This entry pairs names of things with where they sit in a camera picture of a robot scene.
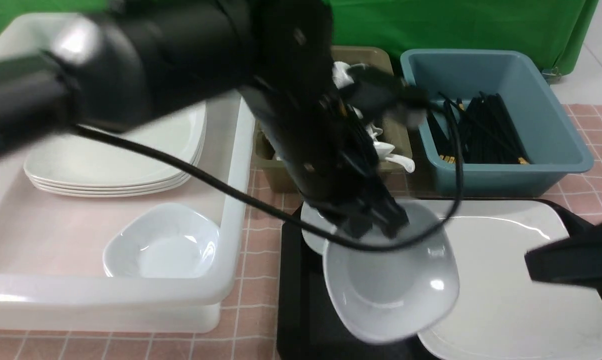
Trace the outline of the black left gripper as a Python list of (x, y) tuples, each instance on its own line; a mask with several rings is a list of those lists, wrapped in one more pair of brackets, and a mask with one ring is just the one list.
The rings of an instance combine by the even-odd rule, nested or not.
[(340, 98), (334, 61), (363, 63), (392, 77), (384, 50), (336, 50), (269, 57), (241, 95), (303, 200), (360, 239), (371, 228), (394, 238), (409, 224), (379, 173), (364, 121)]

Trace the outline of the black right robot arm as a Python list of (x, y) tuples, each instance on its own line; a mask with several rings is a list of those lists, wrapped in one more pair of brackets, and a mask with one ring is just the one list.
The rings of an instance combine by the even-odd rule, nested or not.
[(602, 222), (525, 253), (533, 281), (602, 291)]

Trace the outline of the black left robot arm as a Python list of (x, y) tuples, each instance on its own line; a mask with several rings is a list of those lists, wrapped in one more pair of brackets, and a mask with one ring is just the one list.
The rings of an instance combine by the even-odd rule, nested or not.
[(333, 12), (322, 0), (112, 0), (80, 13), (47, 50), (0, 60), (0, 158), (72, 133), (184, 170), (251, 207), (282, 211), (120, 134), (237, 90), (303, 200), (346, 244), (394, 239), (406, 211), (378, 174), (365, 123), (422, 110), (424, 91), (373, 66), (333, 81)]

